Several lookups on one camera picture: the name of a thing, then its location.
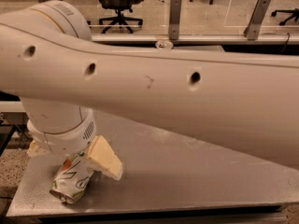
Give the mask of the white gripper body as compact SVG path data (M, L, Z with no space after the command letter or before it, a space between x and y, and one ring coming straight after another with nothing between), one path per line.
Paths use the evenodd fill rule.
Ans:
M36 143L49 152L72 155L96 135L93 110L84 106L21 98L29 118L27 128Z

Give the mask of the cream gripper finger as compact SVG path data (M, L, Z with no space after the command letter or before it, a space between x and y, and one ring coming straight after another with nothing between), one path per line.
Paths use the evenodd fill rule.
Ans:
M103 175L120 180L123 166L108 141L101 135L96 135L88 147L87 159L91 167Z
M29 148L27 150L27 155L31 158L33 157L37 157L37 156L43 156L48 154L49 152L44 149L43 147L40 147L35 140L33 140L30 145Z

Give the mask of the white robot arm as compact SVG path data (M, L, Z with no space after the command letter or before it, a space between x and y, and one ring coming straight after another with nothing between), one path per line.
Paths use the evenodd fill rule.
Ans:
M49 1L0 16L0 90L18 96L39 144L99 110L296 168L299 68L294 56L143 49L93 42L81 13Z

